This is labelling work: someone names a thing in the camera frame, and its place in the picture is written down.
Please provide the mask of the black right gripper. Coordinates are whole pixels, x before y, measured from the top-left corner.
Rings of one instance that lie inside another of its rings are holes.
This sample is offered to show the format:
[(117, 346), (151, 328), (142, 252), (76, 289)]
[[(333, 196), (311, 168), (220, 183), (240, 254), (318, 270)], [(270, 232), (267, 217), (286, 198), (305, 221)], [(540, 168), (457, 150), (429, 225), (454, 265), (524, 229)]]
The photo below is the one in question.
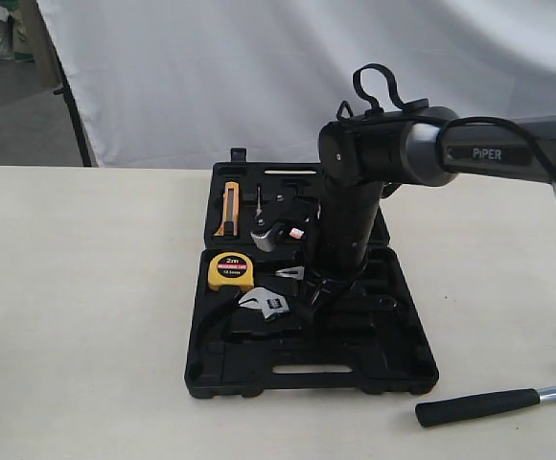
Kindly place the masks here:
[(315, 311), (325, 310), (332, 305), (358, 277), (358, 271), (346, 277), (336, 278), (306, 268), (301, 281), (301, 306), (294, 309), (302, 329), (314, 331)]

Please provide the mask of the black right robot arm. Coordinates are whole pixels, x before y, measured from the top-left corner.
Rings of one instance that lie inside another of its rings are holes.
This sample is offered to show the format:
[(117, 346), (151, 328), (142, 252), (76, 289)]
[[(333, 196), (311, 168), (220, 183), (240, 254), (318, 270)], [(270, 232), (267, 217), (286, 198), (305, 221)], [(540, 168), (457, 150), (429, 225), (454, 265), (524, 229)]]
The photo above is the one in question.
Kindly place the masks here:
[(315, 323), (367, 264), (382, 194), (443, 187), (476, 174), (550, 185), (556, 196), (556, 115), (459, 118), (446, 107), (338, 119), (318, 138), (324, 189), (308, 229), (295, 310)]

